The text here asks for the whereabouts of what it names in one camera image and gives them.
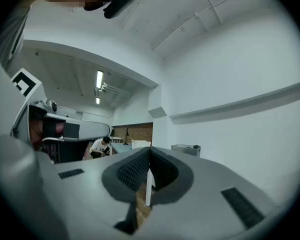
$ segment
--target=wooden floor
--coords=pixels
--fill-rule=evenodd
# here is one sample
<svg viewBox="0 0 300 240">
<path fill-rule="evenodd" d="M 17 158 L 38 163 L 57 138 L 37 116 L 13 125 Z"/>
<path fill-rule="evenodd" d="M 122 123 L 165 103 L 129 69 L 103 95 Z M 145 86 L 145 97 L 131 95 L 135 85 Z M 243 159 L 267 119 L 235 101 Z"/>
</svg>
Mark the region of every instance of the wooden floor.
<svg viewBox="0 0 300 240">
<path fill-rule="evenodd" d="M 147 185 L 142 184 L 136 193 L 136 219 L 138 227 L 140 227 L 151 214 L 151 208 L 146 206 L 146 191 Z"/>
</svg>

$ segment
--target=desk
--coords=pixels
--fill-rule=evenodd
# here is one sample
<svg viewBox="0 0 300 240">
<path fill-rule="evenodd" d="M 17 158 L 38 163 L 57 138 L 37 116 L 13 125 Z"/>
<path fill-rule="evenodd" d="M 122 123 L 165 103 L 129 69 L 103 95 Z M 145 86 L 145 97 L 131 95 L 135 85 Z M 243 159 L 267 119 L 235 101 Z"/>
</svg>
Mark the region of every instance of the desk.
<svg viewBox="0 0 300 240">
<path fill-rule="evenodd" d="M 120 143 L 123 139 L 119 137 L 110 137 L 110 143 Z"/>
<path fill-rule="evenodd" d="M 119 154 L 130 151 L 132 148 L 132 144 L 124 145 L 123 143 L 111 143 L 111 147 L 115 150 L 115 152 Z"/>
</svg>

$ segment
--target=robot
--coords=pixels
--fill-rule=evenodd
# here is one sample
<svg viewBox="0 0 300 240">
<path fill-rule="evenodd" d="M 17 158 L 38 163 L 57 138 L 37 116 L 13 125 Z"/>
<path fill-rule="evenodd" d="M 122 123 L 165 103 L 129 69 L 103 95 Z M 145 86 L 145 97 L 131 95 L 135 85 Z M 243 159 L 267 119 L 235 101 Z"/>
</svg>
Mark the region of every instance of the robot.
<svg viewBox="0 0 300 240">
<path fill-rule="evenodd" d="M 131 1 L 114 0 L 105 17 Z M 229 168 L 181 152 L 145 147 L 70 162 L 69 153 L 80 157 L 87 142 L 107 136 L 110 127 L 57 115 L 57 109 L 38 79 L 25 69 L 9 79 L 0 65 L 0 194 L 38 238 L 258 239 L 283 214 Z M 30 119 L 44 121 L 50 157 L 33 149 Z M 64 130 L 56 134 L 51 129 L 60 122 Z M 157 191 L 138 228 L 136 191 L 149 169 Z"/>
</svg>

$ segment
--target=brick wall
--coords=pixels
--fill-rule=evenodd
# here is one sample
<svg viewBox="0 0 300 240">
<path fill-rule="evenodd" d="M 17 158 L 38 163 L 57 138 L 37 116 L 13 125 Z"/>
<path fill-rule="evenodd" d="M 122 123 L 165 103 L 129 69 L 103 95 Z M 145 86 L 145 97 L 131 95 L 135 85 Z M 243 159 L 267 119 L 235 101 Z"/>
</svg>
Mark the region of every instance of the brick wall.
<svg viewBox="0 0 300 240">
<path fill-rule="evenodd" d="M 113 126 L 114 137 L 122 138 L 124 143 L 128 128 L 129 136 L 127 137 L 127 143 L 131 143 L 132 139 L 135 141 L 147 141 L 152 143 L 153 126 L 153 123 Z"/>
</svg>

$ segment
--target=black grille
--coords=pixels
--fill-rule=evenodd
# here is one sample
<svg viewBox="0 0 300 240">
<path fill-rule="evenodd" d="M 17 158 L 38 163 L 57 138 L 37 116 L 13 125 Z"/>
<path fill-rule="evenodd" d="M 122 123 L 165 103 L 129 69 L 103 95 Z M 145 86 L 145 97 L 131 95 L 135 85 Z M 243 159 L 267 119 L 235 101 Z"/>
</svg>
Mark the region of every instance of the black grille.
<svg viewBox="0 0 300 240">
<path fill-rule="evenodd" d="M 172 162 L 154 152 L 150 156 L 150 169 L 157 191 L 171 184 L 179 175 L 177 167 Z"/>
<path fill-rule="evenodd" d="M 120 167 L 117 177 L 127 187 L 137 192 L 149 171 L 148 152 Z"/>
<path fill-rule="evenodd" d="M 252 228 L 265 218 L 235 187 L 221 191 L 221 194 L 247 229 Z"/>
<path fill-rule="evenodd" d="M 82 173 L 84 173 L 83 170 L 81 170 L 81 169 L 74 169 L 74 170 L 68 170 L 68 171 L 60 172 L 59 176 L 60 176 L 61 179 L 65 179 L 65 178 L 76 176 L 76 175 L 82 174 Z"/>
</svg>

